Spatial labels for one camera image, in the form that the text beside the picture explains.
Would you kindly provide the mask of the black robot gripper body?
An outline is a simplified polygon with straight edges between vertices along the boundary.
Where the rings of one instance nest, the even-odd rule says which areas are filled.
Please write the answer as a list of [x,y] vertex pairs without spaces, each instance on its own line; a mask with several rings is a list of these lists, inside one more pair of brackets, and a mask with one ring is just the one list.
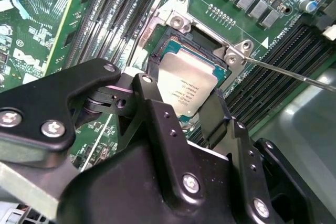
[[164,201],[147,143],[135,144],[80,173],[63,192],[57,223],[251,223],[233,198],[229,161],[190,143],[206,199],[194,213],[178,214]]

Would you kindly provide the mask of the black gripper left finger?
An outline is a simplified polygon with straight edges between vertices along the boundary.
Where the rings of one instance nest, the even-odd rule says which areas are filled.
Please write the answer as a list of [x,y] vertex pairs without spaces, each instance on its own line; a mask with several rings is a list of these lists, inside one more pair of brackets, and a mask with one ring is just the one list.
[[191,147],[156,82],[138,74],[129,88],[118,85],[120,70],[94,59],[1,93],[1,189],[46,216],[101,216],[117,189],[112,167],[132,157],[136,146],[115,161],[75,175],[64,167],[75,130],[99,117],[88,98],[106,88],[112,113],[131,120],[122,139],[151,148],[165,203],[187,215],[205,201]]

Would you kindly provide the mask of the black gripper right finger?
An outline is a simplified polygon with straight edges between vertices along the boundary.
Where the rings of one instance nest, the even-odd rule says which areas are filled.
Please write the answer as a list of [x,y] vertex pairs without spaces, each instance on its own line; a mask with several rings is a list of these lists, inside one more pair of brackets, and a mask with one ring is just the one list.
[[319,223],[319,199],[270,141],[253,142],[219,89],[199,110],[209,149],[229,159],[229,195],[238,223]]

